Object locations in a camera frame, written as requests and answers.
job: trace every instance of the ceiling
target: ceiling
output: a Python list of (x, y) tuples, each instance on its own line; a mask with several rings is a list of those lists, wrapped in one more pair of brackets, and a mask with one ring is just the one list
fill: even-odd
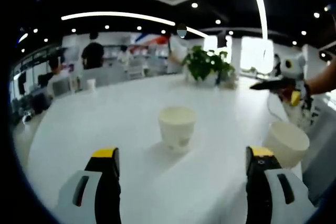
[[(297, 41), (298, 45), (312, 44), (318, 48), (336, 40), (335, 24), (331, 12), (323, 9), (333, 0), (264, 0), (268, 29), (288, 36), (288, 41)], [(192, 8), (193, 2), (198, 8)], [(211, 27), (253, 27), (260, 28), (260, 16), (256, 0), (190, 0), (176, 6), (170, 6), (155, 0), (15, 0), (17, 7), (17, 37), (28, 33), (27, 39), (17, 46), (16, 59), (24, 54), (60, 41), (61, 37), (76, 33), (87, 33), (91, 30), (136, 31), (142, 27), (144, 33), (159, 34), (162, 29), (175, 32), (176, 28), (148, 20), (125, 17), (85, 17), (61, 21), (61, 16), (95, 11), (129, 12), (164, 18), (197, 30)], [(313, 16), (320, 13), (320, 18)], [(207, 34), (218, 34), (213, 31)], [(187, 34), (186, 38), (195, 35)]]

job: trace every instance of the white table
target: white table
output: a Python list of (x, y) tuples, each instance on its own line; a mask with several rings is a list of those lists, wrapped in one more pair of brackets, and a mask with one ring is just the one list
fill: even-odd
[[(245, 148), (261, 145), (269, 123), (268, 91), (197, 88), (182, 75), (134, 80), (56, 100), (43, 118), (28, 160), (28, 179), (52, 209), (58, 192), (90, 155), (120, 149), (122, 223), (245, 223)], [(158, 114), (169, 105), (194, 109), (192, 150), (161, 145)], [(276, 96), (273, 113), (287, 120)]]

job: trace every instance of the white paper cup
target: white paper cup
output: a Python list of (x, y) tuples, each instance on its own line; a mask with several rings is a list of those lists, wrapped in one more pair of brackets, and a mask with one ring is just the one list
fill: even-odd
[(282, 168), (293, 168), (309, 148), (309, 138), (292, 123), (273, 122), (263, 146), (274, 153)]
[(96, 90), (96, 80), (95, 79), (87, 80), (87, 84), (88, 84), (88, 90), (90, 91)]
[(175, 152), (187, 152), (194, 132), (196, 114), (182, 106), (165, 108), (159, 115), (162, 141)]

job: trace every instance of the man in black shirt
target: man in black shirt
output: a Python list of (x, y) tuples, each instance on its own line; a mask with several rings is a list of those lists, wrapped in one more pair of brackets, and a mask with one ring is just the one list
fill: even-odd
[(94, 42), (98, 38), (98, 33), (90, 33), (91, 43), (84, 48), (82, 62), (84, 69), (100, 68), (103, 65), (104, 47)]

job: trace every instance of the curved light strip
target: curved light strip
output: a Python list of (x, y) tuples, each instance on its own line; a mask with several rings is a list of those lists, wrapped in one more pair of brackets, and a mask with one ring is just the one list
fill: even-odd
[(259, 9), (259, 14), (260, 14), (262, 38), (264, 40), (267, 40), (268, 39), (267, 20), (266, 20), (266, 10), (265, 10), (264, 0), (257, 0), (257, 5)]
[[(82, 18), (82, 17), (93, 17), (93, 16), (119, 16), (119, 17), (128, 17), (128, 18), (139, 18), (139, 19), (146, 19), (154, 22), (163, 23), (169, 26), (175, 26), (175, 22), (169, 21), (163, 18), (156, 18), (148, 15), (136, 14), (136, 13), (123, 13), (123, 12), (89, 12), (89, 13), (76, 13), (67, 16), (63, 16), (62, 20), (68, 20), (72, 18)], [(193, 28), (187, 27), (187, 31), (199, 35), (203, 38), (207, 37), (205, 33), (201, 31), (197, 31)]]
[(19, 39), (18, 43), (20, 43), (22, 40), (24, 40), (27, 37), (28, 37), (28, 34), (23, 34), (22, 37)]

